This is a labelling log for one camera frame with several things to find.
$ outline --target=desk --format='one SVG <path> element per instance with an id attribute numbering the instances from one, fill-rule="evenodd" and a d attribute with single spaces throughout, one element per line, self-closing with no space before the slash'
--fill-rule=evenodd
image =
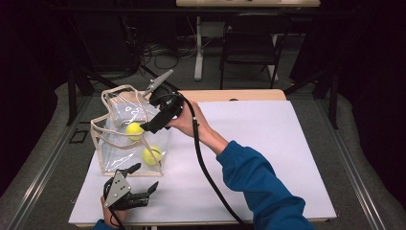
<path id="1" fill-rule="evenodd" d="M 226 139 L 236 140 L 243 146 L 251 146 L 262 152 L 289 191 L 304 198 L 306 218 L 336 218 L 295 111 L 281 90 L 201 90 L 181 93 L 191 100 L 201 102 L 199 104 L 209 123 Z M 239 102 L 227 102 L 230 99 L 238 99 Z M 243 132 L 230 128 L 239 124 L 250 125 Z M 127 178 L 132 193 L 144 192 L 155 181 L 159 181 L 159 186 L 151 195 L 147 207 L 129 211 L 125 224 L 157 226 L 237 223 L 200 170 L 193 154 L 192 138 L 174 128 L 170 131 L 164 176 Z M 224 185 L 221 166 L 216 162 L 214 154 L 203 145 L 201 150 L 209 173 L 230 206 L 241 219 L 252 221 L 252 213 L 243 194 L 232 192 Z M 97 154 L 94 154 L 70 223 L 89 226 L 102 217 L 99 195 L 107 179 L 102 176 Z"/>
<path id="2" fill-rule="evenodd" d="M 319 0 L 176 0 L 178 7 L 195 7 L 195 8 L 309 8 L 319 7 Z M 203 67 L 203 50 L 201 41 L 201 20 L 197 16 L 196 21 L 196 65 L 194 68 L 194 80 L 202 80 L 202 67 Z M 273 73 L 274 66 L 268 66 L 268 71 Z"/>

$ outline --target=blue sleeve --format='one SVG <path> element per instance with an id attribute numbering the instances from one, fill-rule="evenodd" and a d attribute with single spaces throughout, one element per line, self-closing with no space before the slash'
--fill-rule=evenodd
<path id="1" fill-rule="evenodd" d="M 244 193 L 256 229 L 314 229 L 303 216 L 305 201 L 290 194 L 259 152 L 232 141 L 216 159 L 224 183 Z"/>
<path id="2" fill-rule="evenodd" d="M 112 228 L 104 223 L 103 219 L 99 219 L 95 226 L 93 226 L 92 230 L 117 230 L 118 228 Z"/>

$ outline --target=tennis ball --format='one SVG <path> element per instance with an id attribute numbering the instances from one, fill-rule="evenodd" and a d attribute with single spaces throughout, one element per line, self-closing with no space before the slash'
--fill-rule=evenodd
<path id="1" fill-rule="evenodd" d="M 126 134 L 141 134 L 144 130 L 140 127 L 139 123 L 130 123 L 126 129 Z M 128 136 L 128 138 L 132 141 L 139 141 L 141 139 L 140 136 Z"/>
<path id="2" fill-rule="evenodd" d="M 150 148 L 151 148 L 151 150 L 153 152 L 153 155 L 155 156 L 156 160 L 160 161 L 161 158 L 162 158 L 161 149 L 159 149 L 157 146 L 150 146 Z M 156 162 L 155 162 L 152 154 L 150 153 L 150 151 L 147 148 L 145 148 L 143 150 L 143 160 L 149 166 L 156 165 Z"/>

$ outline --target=clear plastic bag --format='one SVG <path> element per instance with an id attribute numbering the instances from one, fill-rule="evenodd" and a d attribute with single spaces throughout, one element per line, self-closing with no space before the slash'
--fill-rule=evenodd
<path id="1" fill-rule="evenodd" d="M 131 85 L 102 91 L 101 101 L 108 113 L 93 119 L 90 128 L 102 174 L 112 176 L 117 169 L 142 163 L 131 175 L 163 175 L 170 132 L 163 128 L 154 134 L 139 127 L 159 109 Z"/>

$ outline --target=chair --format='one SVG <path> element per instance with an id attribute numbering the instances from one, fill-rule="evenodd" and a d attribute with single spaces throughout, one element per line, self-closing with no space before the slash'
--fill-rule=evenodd
<path id="1" fill-rule="evenodd" d="M 220 58 L 220 89 L 223 89 L 224 64 L 274 65 L 270 88 L 273 88 L 283 41 L 291 26 L 290 19 L 274 13 L 239 13 L 224 25 Z M 273 35 L 281 35 L 274 44 Z"/>

